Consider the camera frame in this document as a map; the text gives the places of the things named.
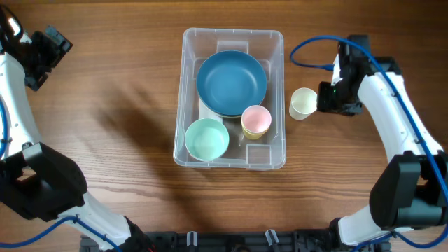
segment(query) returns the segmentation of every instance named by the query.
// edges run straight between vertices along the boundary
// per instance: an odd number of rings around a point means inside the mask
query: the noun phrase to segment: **storage container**
[[[188,127],[210,111],[200,106],[196,76],[202,63],[215,53],[239,50],[252,55],[263,66],[267,92],[262,106],[272,115],[269,130],[257,140],[246,139],[241,118],[223,118],[230,135],[225,154],[212,162],[201,162],[187,151],[184,138]],[[284,40],[278,31],[190,28],[183,34],[181,80],[177,108],[174,160],[197,168],[241,167],[255,170],[281,168],[286,161],[284,101]]]

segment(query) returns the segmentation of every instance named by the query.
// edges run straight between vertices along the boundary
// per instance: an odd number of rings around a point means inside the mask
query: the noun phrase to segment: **white cup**
[[[289,114],[296,120],[303,120],[317,109],[317,94],[309,88],[302,87],[294,91],[289,104]]]

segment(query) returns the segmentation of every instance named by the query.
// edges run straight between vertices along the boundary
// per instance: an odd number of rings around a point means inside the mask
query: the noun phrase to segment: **wooden tabletop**
[[[368,204],[387,166],[366,109],[352,118],[315,113],[302,122],[286,115],[287,161],[276,171],[176,165],[182,34],[189,27],[275,29],[285,55],[312,36],[369,34],[374,55],[395,57],[421,119],[448,147],[447,2],[10,2],[29,32],[53,25],[73,43],[44,86],[27,91],[44,143],[75,160],[89,191],[145,231],[326,228]],[[336,53],[336,43],[320,42],[298,58],[329,63]],[[317,90],[330,79],[285,57],[286,105],[297,88]],[[28,239],[49,225],[0,204],[2,242]],[[407,236],[423,243],[441,231]],[[16,251],[77,251],[80,235],[62,226]],[[401,241],[393,241],[393,250],[415,251]],[[447,250],[448,241],[431,251]]]

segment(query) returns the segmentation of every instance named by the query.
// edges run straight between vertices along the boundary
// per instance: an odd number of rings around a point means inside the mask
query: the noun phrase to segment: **mint green bowl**
[[[185,133],[185,146],[197,160],[210,162],[222,156],[229,146],[229,132],[224,124],[211,118],[192,123]]]

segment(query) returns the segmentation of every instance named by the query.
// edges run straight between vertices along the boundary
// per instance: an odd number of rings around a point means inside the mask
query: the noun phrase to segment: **blue plate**
[[[239,51],[218,52],[197,73],[197,92],[204,104],[222,116],[241,116],[259,105],[266,95],[267,79],[261,64]]]

